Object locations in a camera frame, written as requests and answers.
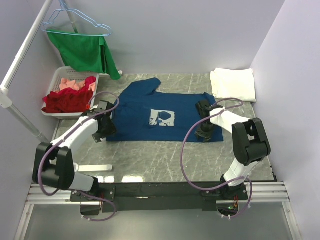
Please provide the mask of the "pink garment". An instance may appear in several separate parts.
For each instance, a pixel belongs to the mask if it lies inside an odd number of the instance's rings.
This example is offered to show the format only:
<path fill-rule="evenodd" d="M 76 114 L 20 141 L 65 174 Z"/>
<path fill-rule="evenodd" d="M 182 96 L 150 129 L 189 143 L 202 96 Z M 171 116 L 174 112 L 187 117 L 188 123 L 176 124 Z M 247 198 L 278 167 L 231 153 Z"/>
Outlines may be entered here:
<path fill-rule="evenodd" d="M 76 81 L 76 80 L 69 80 L 67 78 L 62 78 L 59 84 L 59 90 L 65 90 L 65 89 L 72 89 L 75 91 L 80 90 L 86 90 L 86 91 L 92 91 L 94 92 L 96 89 L 96 83 L 95 86 L 91 86 L 89 89 L 85 87 L 85 80 L 83 81 Z"/>

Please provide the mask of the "white clothes rack pole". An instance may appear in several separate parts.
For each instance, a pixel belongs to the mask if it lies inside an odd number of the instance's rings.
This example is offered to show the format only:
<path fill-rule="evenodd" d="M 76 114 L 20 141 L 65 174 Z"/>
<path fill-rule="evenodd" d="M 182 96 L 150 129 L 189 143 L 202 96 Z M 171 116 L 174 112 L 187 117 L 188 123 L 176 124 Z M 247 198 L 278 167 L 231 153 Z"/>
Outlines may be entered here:
<path fill-rule="evenodd" d="M 38 17 L 43 0 L 2 0 L 0 2 L 0 79 L 3 81 L 23 42 Z M 51 140 L 57 119 L 42 114 L 42 98 L 62 60 L 47 34 L 39 29 L 21 59 L 9 87 L 13 105 Z"/>

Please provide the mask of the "white rack foot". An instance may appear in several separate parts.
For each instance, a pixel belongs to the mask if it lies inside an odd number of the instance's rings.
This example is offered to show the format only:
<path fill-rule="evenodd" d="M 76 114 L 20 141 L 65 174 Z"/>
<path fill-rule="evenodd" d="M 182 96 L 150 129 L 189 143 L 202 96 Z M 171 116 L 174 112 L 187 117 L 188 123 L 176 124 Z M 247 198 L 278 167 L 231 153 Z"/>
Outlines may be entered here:
<path fill-rule="evenodd" d="M 104 165 L 79 165 L 77 163 L 73 164 L 75 172 L 111 172 L 113 166 L 111 164 Z"/>

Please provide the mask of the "magenta garment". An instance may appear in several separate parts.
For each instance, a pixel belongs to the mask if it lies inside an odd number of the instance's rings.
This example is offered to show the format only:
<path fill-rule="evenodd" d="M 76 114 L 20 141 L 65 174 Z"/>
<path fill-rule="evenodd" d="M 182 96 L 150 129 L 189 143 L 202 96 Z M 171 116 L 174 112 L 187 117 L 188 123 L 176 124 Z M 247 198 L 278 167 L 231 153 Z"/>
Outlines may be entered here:
<path fill-rule="evenodd" d="M 85 79 L 84 83 L 85 83 L 85 87 L 87 89 L 89 89 L 91 86 L 95 86 L 96 85 L 96 77 L 94 76 L 89 76 Z"/>

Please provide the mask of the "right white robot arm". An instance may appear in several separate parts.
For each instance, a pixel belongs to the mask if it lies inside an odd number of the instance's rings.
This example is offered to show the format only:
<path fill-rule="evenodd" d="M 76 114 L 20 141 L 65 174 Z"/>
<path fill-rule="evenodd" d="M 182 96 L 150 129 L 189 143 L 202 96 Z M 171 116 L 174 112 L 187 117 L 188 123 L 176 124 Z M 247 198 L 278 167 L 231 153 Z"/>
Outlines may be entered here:
<path fill-rule="evenodd" d="M 271 146 L 261 119 L 242 117 L 228 110 L 202 122 L 195 136 L 207 143 L 213 139 L 218 127 L 232 134 L 234 160 L 222 175 L 219 190 L 214 193 L 230 200 L 241 192 L 245 178 L 252 169 L 270 155 Z"/>

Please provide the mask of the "folded white t shirt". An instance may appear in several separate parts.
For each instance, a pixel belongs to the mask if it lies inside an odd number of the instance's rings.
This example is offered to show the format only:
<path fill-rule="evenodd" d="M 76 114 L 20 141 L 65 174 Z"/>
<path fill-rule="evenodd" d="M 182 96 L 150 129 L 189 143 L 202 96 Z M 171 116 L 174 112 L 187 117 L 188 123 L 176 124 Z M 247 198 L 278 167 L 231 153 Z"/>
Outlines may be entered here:
<path fill-rule="evenodd" d="M 218 99 L 236 98 L 245 102 L 256 102 L 253 70 L 230 70 L 216 68 L 210 72 L 212 95 Z"/>

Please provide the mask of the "white plastic laundry basket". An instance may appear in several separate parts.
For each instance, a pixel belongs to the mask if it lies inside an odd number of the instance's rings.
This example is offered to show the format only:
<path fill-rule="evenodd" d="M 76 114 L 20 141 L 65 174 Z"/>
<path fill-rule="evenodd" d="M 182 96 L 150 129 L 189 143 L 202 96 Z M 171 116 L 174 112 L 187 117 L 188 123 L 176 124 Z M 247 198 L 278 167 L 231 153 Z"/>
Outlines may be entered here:
<path fill-rule="evenodd" d="M 77 119 L 93 106 L 99 74 L 77 72 L 69 66 L 58 68 L 52 78 L 41 112 L 57 119 Z"/>

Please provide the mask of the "blue mickey t shirt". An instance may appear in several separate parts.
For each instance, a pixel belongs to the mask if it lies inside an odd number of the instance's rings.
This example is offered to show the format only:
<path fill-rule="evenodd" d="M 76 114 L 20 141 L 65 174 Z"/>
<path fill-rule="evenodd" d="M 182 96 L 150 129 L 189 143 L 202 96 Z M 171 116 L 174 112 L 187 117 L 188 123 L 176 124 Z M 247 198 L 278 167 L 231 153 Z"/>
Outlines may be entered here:
<path fill-rule="evenodd" d="M 215 98 L 202 94 L 162 93 L 158 78 L 132 82 L 119 96 L 113 123 L 116 133 L 108 142 L 165 141 L 182 142 L 201 117 L 199 101 L 214 104 Z"/>

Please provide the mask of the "dark red garment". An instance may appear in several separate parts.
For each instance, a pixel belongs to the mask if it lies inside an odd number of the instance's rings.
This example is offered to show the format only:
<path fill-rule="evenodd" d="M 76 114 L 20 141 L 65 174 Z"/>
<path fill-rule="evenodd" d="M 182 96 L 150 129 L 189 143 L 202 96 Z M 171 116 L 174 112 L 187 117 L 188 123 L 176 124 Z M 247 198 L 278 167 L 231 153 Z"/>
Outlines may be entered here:
<path fill-rule="evenodd" d="M 59 92 L 51 91 L 43 98 L 45 107 L 42 108 L 42 111 L 49 114 L 82 113 L 87 110 L 93 93 L 91 90 L 76 91 L 71 88 Z"/>

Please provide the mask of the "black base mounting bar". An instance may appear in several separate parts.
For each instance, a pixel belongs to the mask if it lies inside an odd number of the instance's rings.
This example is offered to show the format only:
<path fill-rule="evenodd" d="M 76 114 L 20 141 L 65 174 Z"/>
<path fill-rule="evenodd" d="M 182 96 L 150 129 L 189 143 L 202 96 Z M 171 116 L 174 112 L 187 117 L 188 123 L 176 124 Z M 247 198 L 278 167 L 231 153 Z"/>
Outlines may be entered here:
<path fill-rule="evenodd" d="M 199 190 L 187 182 L 101 183 L 97 197 L 110 201 L 103 213 L 118 211 L 193 210 L 216 211 L 218 201 L 249 200 L 252 193 L 241 183 L 216 190 Z"/>

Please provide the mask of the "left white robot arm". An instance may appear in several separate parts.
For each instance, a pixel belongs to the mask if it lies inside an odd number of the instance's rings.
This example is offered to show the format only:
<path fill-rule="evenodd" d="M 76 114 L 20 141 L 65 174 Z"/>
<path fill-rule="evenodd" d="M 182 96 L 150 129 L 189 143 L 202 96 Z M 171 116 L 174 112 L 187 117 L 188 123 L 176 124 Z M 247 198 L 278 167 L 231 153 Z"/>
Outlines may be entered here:
<path fill-rule="evenodd" d="M 96 177 L 75 171 L 73 154 L 92 136 L 100 143 L 116 133 L 113 123 L 117 105 L 101 100 L 98 107 L 86 110 L 67 132 L 52 142 L 40 143 L 35 151 L 32 180 L 42 186 L 57 190 L 82 192 L 88 201 L 100 195 Z"/>

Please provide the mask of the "aluminium rail frame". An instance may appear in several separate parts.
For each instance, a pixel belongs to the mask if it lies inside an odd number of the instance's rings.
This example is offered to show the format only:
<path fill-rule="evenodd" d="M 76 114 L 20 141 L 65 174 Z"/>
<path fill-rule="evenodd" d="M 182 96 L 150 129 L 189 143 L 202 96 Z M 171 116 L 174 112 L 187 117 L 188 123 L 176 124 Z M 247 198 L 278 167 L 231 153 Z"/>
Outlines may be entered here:
<path fill-rule="evenodd" d="M 54 196 L 49 197 L 42 193 L 37 184 L 32 184 L 14 239 L 23 240 L 25 238 L 35 205 L 71 204 L 71 195 L 70 191 L 60 190 Z M 284 182 L 254 182 L 251 203 L 282 203 L 292 238 L 294 240 L 303 238 Z"/>

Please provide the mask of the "green hanging cloth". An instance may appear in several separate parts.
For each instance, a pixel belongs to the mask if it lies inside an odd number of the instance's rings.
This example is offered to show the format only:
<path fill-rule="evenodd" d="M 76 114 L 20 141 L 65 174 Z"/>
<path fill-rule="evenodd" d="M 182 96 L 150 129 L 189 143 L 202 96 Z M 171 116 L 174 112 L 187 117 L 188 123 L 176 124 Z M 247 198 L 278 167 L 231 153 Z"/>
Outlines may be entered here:
<path fill-rule="evenodd" d="M 77 72 L 108 74 L 113 80 L 121 78 L 104 36 L 71 35 L 52 29 L 47 31 L 47 36 L 66 66 Z"/>

